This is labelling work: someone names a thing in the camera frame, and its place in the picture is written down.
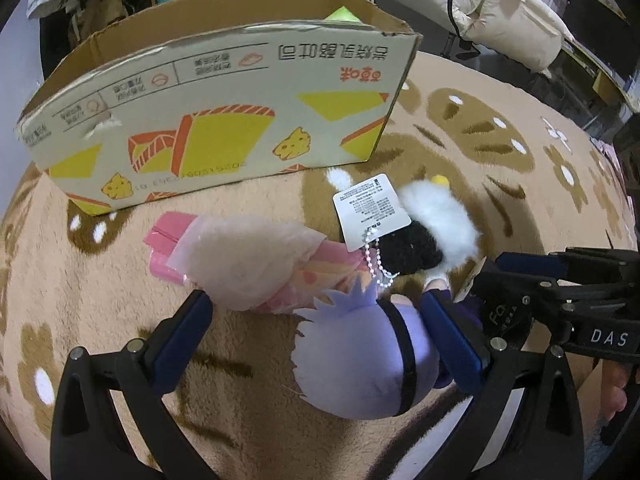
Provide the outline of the person's right hand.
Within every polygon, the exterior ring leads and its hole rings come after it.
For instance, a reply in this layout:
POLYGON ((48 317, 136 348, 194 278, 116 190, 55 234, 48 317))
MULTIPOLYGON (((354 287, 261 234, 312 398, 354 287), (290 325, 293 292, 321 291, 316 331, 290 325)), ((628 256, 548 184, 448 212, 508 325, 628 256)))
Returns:
POLYGON ((614 361, 602 362, 601 416, 606 422, 626 408, 625 388, 628 380, 629 370, 626 365, 614 361))

